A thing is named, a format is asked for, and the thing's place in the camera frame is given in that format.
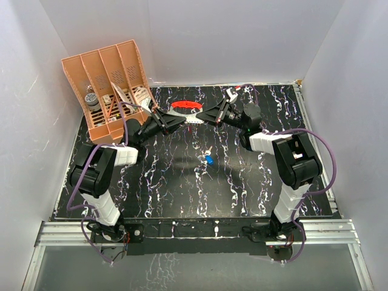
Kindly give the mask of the key with blue tag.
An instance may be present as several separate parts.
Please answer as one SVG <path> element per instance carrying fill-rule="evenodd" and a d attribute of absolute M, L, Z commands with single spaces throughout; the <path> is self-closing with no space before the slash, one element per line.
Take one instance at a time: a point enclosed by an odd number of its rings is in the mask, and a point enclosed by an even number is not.
<path fill-rule="evenodd" d="M 205 158 L 205 161 L 208 165 L 214 165 L 214 160 L 212 158 L 212 146 L 204 151 L 203 157 Z"/>

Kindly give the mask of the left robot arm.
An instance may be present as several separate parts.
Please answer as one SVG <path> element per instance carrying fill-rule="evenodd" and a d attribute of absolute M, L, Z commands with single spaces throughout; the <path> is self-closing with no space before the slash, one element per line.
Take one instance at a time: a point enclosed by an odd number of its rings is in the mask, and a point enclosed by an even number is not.
<path fill-rule="evenodd" d="M 171 134 L 186 121 L 184 116 L 154 109 L 142 124 L 132 118 L 124 121 L 119 144 L 83 144 L 68 177 L 73 191 L 67 210 L 89 208 L 95 216 L 89 219 L 91 231 L 109 241 L 122 240 L 124 218 L 109 192 L 114 168 L 138 164 L 145 157 L 143 144 L 149 138 Z"/>

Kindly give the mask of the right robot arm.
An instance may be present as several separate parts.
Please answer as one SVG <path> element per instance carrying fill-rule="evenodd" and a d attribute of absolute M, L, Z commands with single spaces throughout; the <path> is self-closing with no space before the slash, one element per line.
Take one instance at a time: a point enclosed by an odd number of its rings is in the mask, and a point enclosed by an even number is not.
<path fill-rule="evenodd" d="M 307 129 L 292 129 L 280 133 L 264 133 L 261 127 L 261 109 L 258 105 L 246 104 L 242 111 L 231 107 L 224 99 L 218 105 L 196 117 L 212 126 L 228 124 L 240 130 L 241 145 L 251 152 L 263 152 L 274 156 L 282 182 L 277 205 L 267 224 L 252 223 L 242 227 L 242 232 L 251 241 L 267 239 L 285 240 L 297 228 L 299 209 L 313 180 L 322 174 L 323 166 L 309 139 Z"/>

